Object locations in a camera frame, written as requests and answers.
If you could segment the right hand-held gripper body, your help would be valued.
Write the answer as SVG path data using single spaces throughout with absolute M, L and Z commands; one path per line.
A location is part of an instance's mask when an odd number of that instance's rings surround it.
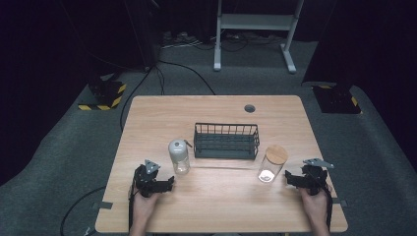
M 309 189 L 312 196 L 316 195 L 319 190 L 327 192 L 328 169 L 334 168 L 334 165 L 319 158 L 306 159 L 303 163 L 303 176 L 298 178 L 296 186 Z

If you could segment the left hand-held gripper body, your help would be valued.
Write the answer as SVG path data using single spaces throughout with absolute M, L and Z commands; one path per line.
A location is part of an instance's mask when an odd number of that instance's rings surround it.
M 141 164 L 134 174 L 134 185 L 145 198 L 149 198 L 154 193 L 164 193 L 166 183 L 157 181 L 156 176 L 160 166 L 148 159 Z

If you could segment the glass jar with bamboo lid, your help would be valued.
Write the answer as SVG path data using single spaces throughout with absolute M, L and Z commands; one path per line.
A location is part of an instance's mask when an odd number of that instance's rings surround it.
M 263 183 L 273 182 L 287 160 L 288 153 L 284 147 L 269 146 L 261 163 L 258 179 Z

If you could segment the glass bottle with white cap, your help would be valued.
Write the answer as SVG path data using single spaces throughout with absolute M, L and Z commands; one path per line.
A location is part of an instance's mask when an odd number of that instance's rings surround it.
M 168 152 L 176 174 L 187 174 L 190 171 L 188 144 L 184 140 L 173 140 L 168 145 Z

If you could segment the dark wire basket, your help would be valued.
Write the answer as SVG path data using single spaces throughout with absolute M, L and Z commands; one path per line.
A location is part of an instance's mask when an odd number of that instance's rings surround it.
M 195 124 L 195 158 L 254 160 L 259 145 L 257 124 Z

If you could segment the person's left hand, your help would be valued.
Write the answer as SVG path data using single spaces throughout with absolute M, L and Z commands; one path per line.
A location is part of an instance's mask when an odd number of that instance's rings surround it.
M 134 196 L 133 219 L 135 221 L 150 219 L 159 197 L 160 194 L 156 193 L 152 194 L 149 198 L 145 198 L 140 192 L 137 192 Z

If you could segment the person's right hand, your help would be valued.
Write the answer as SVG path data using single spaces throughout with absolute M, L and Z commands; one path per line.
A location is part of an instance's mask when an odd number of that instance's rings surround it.
M 328 209 L 328 196 L 324 191 L 311 196 L 307 189 L 299 188 L 304 211 L 310 220 L 325 221 Z

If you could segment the black yellow striped stand base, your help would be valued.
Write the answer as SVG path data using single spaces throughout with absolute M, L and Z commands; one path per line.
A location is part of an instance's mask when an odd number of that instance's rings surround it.
M 126 85 L 122 82 L 95 79 L 88 83 L 94 101 L 83 101 L 78 108 L 84 111 L 111 110 L 116 108 L 122 99 Z
M 339 86 L 312 86 L 312 90 L 323 113 L 361 113 L 357 99 L 348 89 Z

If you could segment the power strip with plugs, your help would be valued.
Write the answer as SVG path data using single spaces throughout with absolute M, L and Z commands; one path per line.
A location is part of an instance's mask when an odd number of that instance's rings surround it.
M 162 37 L 162 49 L 179 48 L 179 47 L 191 47 L 200 45 L 201 42 L 194 36 L 188 35 L 186 32 L 180 32 L 173 34 L 171 31 L 167 31 Z

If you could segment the dark stand pole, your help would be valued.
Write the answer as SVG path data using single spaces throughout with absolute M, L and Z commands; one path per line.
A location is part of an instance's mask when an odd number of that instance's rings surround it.
M 139 48 L 141 67 L 147 72 L 158 61 L 161 34 L 157 26 L 159 5 L 154 0 L 123 0 Z

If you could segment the white metal stand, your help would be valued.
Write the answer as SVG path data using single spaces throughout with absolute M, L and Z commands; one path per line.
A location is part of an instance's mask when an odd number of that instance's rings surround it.
M 222 0 L 217 0 L 216 36 L 213 53 L 213 69 L 221 70 L 221 32 L 223 30 L 279 30 L 286 31 L 287 37 L 280 49 L 290 74 L 297 72 L 293 62 L 290 46 L 296 31 L 305 0 L 298 0 L 292 15 L 251 15 L 224 14 Z

